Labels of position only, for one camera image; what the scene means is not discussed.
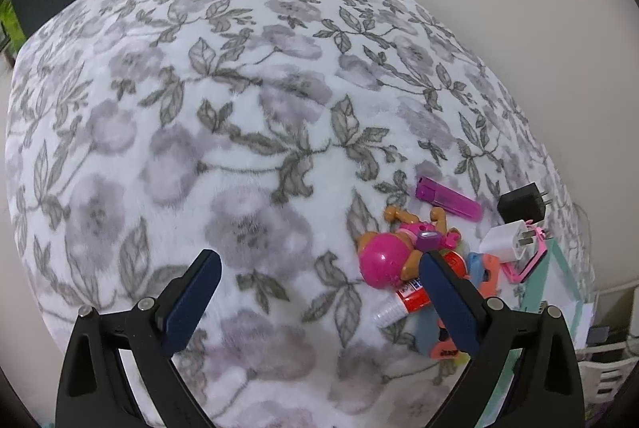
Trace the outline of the pink watch band toy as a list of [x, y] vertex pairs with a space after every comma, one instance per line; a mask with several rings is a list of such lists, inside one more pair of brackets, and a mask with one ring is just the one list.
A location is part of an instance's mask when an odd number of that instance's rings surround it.
[[546, 231], [525, 222], [513, 238], [513, 262], [502, 263], [502, 272], [510, 284], [523, 283], [547, 253]]

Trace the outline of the white wall charger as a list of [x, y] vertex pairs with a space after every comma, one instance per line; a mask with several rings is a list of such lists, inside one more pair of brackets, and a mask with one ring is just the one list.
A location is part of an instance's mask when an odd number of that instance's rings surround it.
[[504, 263], [517, 263], [535, 241], [535, 231], [524, 220], [490, 228], [479, 244], [479, 252]]

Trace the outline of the red white glue stick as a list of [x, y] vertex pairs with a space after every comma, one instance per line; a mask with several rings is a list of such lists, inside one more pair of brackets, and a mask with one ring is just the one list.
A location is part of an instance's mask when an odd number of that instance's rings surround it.
[[[443, 259], [457, 277], [467, 277], [467, 264], [459, 254], [449, 251], [443, 255]], [[373, 311], [373, 321], [379, 329], [385, 329], [430, 304], [431, 300], [420, 280], [412, 279], [376, 306]]]

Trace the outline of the black wall charger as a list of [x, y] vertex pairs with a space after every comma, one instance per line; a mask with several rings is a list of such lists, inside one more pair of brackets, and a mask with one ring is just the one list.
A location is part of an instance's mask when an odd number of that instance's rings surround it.
[[510, 222], [542, 222], [546, 216], [546, 208], [552, 200], [547, 191], [542, 191], [535, 182], [514, 189], [499, 197], [497, 211], [505, 224]]

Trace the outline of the pink helmet dog figure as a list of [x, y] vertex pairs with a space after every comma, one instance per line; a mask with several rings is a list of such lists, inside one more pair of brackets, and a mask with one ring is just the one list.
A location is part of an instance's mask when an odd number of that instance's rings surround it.
[[446, 254], [460, 245], [461, 233], [447, 226], [446, 213], [441, 207], [432, 208], [427, 222], [395, 205], [387, 206], [383, 216], [397, 229], [366, 231], [356, 240], [359, 272], [364, 282], [374, 289], [399, 287], [416, 279], [423, 253]]

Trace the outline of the purple lighter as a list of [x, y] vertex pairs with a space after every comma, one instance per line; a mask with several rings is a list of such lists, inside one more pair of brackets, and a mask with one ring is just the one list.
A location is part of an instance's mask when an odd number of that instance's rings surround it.
[[478, 202], [428, 177], [418, 178], [415, 197], [433, 207], [441, 207], [447, 213], [468, 219], [470, 222], [479, 222], [483, 215], [482, 207]]

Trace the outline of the white shelf unit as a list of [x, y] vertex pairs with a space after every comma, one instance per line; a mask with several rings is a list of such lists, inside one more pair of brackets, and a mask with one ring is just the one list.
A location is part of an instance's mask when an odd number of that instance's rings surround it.
[[587, 417], [612, 404], [638, 366], [638, 282], [598, 292], [576, 337]]

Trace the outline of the teal rimmed white box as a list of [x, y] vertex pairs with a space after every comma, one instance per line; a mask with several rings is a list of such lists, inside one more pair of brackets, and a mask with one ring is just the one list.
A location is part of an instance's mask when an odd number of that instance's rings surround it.
[[[577, 285], [568, 261], [554, 239], [546, 241], [547, 251], [522, 284], [522, 291], [517, 292], [518, 285], [502, 285], [502, 300], [512, 309], [529, 313], [540, 313], [548, 306], [557, 307], [566, 321], [574, 347], [577, 347], [577, 331], [579, 325], [587, 321], [586, 300]], [[487, 407], [476, 423], [477, 427], [493, 425], [505, 408], [511, 396], [511, 389], [518, 381], [521, 373], [523, 349], [511, 349], [506, 359], [502, 374], [498, 378]]]

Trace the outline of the floral grey white blanket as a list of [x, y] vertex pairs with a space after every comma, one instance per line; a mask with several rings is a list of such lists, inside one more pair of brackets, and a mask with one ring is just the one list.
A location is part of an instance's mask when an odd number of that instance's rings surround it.
[[18, 54], [6, 187], [60, 347], [81, 306], [127, 310], [205, 248], [219, 289], [184, 382], [221, 427], [421, 427], [462, 361], [373, 320], [356, 241], [429, 177], [479, 202], [550, 193], [544, 226], [589, 296], [577, 209], [487, 64], [415, 0], [77, 0]]

